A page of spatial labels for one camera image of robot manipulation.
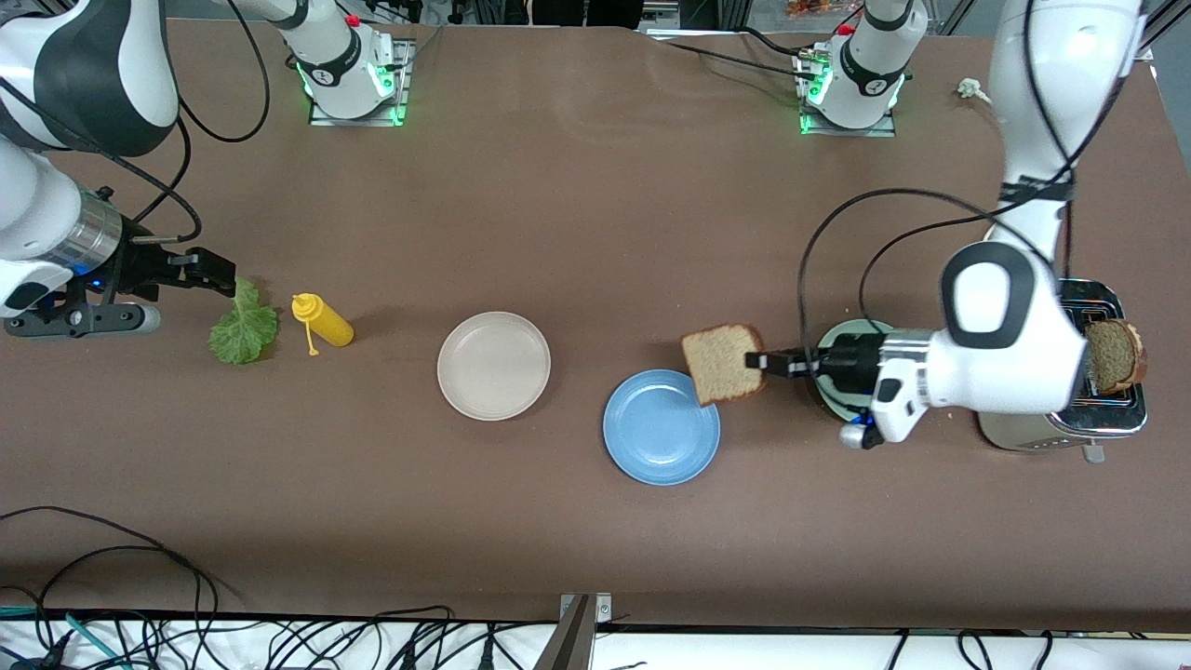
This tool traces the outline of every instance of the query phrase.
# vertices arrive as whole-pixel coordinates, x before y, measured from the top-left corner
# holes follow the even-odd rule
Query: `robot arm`
[[[836,35],[828,51],[830,75],[806,101],[848,129],[874,125],[893,105],[910,56],[927,32],[922,0],[869,0],[852,35]]]
[[[388,36],[358,21],[350,25],[333,0],[239,0],[237,7],[281,31],[307,92],[328,114],[363,115],[392,95],[376,76]],[[79,140],[0,89],[0,182],[6,184],[0,317],[8,319],[8,332],[144,331],[156,326],[155,311],[114,305],[114,293],[155,300],[161,283],[235,290],[231,262],[201,248],[175,253],[132,242],[149,231],[39,154],[98,148],[139,156],[169,134],[179,96],[160,0],[80,0],[55,17],[12,18],[0,24],[0,79],[86,138]],[[66,290],[56,292],[63,284]],[[88,303],[86,290],[102,293],[102,301]]]
[[[1029,65],[1059,146],[1028,81],[1028,0],[1005,4],[990,75],[1006,156],[998,208],[1024,203],[1000,214],[984,240],[947,263],[940,282],[947,327],[841,334],[811,367],[780,361],[766,368],[787,377],[813,368],[842,393],[872,394],[872,424],[844,426],[840,437],[847,446],[903,442],[933,407],[1045,415],[1071,403],[1083,382],[1086,343],[1059,302],[1052,267],[1060,212],[1073,196],[1064,173],[1131,67],[1145,23],[1139,5],[1048,0],[1030,12]],[[858,30],[853,38],[860,37]],[[884,107],[866,109],[878,112]],[[760,368],[756,357],[747,365]]]

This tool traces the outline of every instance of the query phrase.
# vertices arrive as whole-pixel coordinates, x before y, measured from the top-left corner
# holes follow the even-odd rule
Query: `slice of bread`
[[[1123,318],[1097,320],[1084,327],[1092,381],[1100,396],[1120,394],[1146,377],[1146,347],[1141,334]]]
[[[703,407],[737,401],[765,389],[765,374],[744,368],[744,355],[763,352],[761,333],[746,323],[725,323],[682,337],[682,356]]]

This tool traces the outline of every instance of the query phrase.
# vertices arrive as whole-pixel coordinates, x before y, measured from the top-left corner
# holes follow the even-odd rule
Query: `brown tablecloth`
[[[226,607],[256,612],[549,618],[560,593],[596,590],[628,622],[1187,628],[1191,200],[1148,68],[1079,170],[1077,274],[1118,292],[1151,352],[1149,425],[1106,465],[994,451],[960,409],[850,452],[804,386],[773,383],[721,408],[703,475],[653,488],[604,450],[621,381],[681,370],[681,334],[721,321],[797,345],[799,255],[850,195],[918,186],[992,205],[994,119],[952,94],[986,75],[990,43],[925,39],[898,137],[853,139],[800,136],[781,75],[615,29],[449,27],[418,60],[405,127],[308,127],[280,38],[255,31],[273,114],[245,144],[197,133],[181,192],[200,242],[281,307],[276,345],[220,364],[206,338],[226,300],[169,288],[151,337],[0,339],[4,508],[64,505],[156,536],[236,589]],[[261,93],[239,27],[172,21],[169,42],[198,113],[249,127]],[[747,38],[698,43],[782,64]],[[151,196],[101,158],[56,159],[126,212]],[[174,137],[142,163],[164,177],[177,159]],[[954,214],[890,198],[841,219],[811,265],[815,337],[856,315],[880,244]],[[167,202],[150,225],[187,223]],[[874,315],[940,325],[942,264],[981,233],[902,244],[873,277]],[[301,290],[357,342],[307,357],[288,313]],[[486,309],[530,318],[554,359],[541,401],[501,424],[454,412],[435,376],[447,333]],[[32,584],[118,541],[7,522],[0,575]],[[185,609],[192,588],[163,559],[112,556],[49,605]]]

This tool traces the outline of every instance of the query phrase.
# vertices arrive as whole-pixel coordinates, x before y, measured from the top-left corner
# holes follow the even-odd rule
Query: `metal bracket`
[[[597,618],[611,618],[611,614],[612,596],[609,594],[563,595],[562,616],[534,670],[591,670]]]
[[[582,594],[562,594],[562,602],[559,605],[559,618],[567,614],[570,603]],[[612,620],[612,594],[591,594],[596,596],[596,622],[607,624]]]

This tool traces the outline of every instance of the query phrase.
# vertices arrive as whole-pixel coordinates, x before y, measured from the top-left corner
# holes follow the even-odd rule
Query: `yellow squeeze bottle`
[[[314,350],[314,342],[311,340],[311,330],[318,332],[319,338],[336,347],[345,347],[355,338],[356,331],[351,324],[314,293],[294,295],[289,308],[293,309],[294,318],[306,325],[306,344],[310,345],[310,356],[312,357],[317,357],[318,351]]]

